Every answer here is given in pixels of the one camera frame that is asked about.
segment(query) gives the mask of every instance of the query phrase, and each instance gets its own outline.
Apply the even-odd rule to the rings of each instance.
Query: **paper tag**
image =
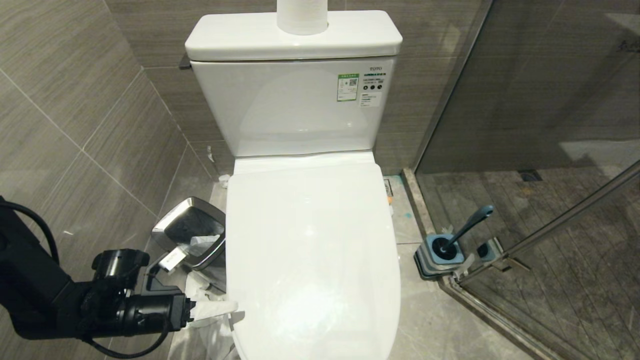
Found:
[[[382,71],[382,67],[373,67],[373,69],[379,69]],[[387,86],[385,83],[385,78],[387,77],[386,72],[369,72],[362,75],[362,80],[360,82],[360,86],[362,90],[371,90],[374,89],[381,90],[384,86]]]
[[[338,75],[338,101],[354,101],[358,97],[358,78],[360,74]]]
[[[380,106],[380,100],[382,100],[381,92],[367,92],[360,94],[360,107],[377,107]]]
[[[169,254],[167,254],[162,260],[160,260],[160,265],[166,271],[171,271],[175,268],[184,258],[187,257],[187,254],[182,251],[179,247],[175,247]]]

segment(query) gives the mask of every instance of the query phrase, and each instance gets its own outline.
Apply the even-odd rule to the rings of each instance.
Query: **floor drain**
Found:
[[[518,174],[520,174],[522,181],[542,181],[542,177],[535,169],[518,170]]]

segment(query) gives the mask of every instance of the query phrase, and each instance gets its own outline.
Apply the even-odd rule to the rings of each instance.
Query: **floor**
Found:
[[[531,182],[517,172],[417,174],[417,179],[436,229],[459,227],[479,206],[493,204],[494,214],[462,241],[471,249],[497,236],[507,249],[615,172],[587,167],[538,174],[541,181]],[[490,269],[466,288],[569,358],[639,359],[639,234],[636,181],[612,202],[518,254],[532,271]]]
[[[399,176],[385,177],[393,193],[393,222],[400,260],[402,305],[390,360],[530,359],[514,344],[446,295],[435,282],[418,276],[413,253],[420,233]],[[225,209],[227,192],[216,184],[211,203]],[[202,342],[187,330],[173,338],[171,360],[204,360]],[[217,354],[212,359],[224,359]]]

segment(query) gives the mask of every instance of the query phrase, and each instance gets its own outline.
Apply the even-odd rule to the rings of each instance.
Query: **toilet brush handle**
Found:
[[[446,249],[453,245],[454,242],[460,239],[460,236],[463,236],[467,231],[471,230],[472,227],[476,226],[478,223],[491,216],[492,213],[492,205],[487,205],[479,208],[473,215],[471,215],[471,217],[469,217],[467,223],[462,227],[462,229],[460,229],[460,231],[458,231],[451,239],[449,239],[447,245],[444,248]]]

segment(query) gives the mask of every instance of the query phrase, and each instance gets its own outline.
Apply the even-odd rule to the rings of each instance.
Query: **toilet tank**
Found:
[[[402,36],[386,12],[328,12],[292,35],[276,13],[206,15],[186,42],[234,156],[367,150],[374,145]]]

